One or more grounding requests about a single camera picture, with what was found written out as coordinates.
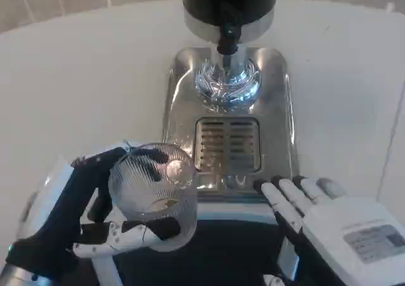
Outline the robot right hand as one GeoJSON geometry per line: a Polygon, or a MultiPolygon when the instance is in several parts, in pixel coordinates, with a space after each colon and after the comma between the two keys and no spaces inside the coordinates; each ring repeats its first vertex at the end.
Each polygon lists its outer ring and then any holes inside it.
{"type": "Polygon", "coordinates": [[[374,198],[325,178],[258,179],[253,187],[315,285],[404,285],[404,225],[374,198]]]}

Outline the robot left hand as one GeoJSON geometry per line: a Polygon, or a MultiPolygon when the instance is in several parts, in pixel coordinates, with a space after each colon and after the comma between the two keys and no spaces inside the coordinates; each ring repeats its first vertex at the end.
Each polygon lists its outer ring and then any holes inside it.
{"type": "Polygon", "coordinates": [[[107,221],[111,169],[125,156],[152,181],[161,180],[157,165],[169,160],[156,148],[119,144],[57,165],[26,205],[1,271],[2,285],[57,285],[80,258],[114,256],[179,235],[174,218],[107,221]]]}

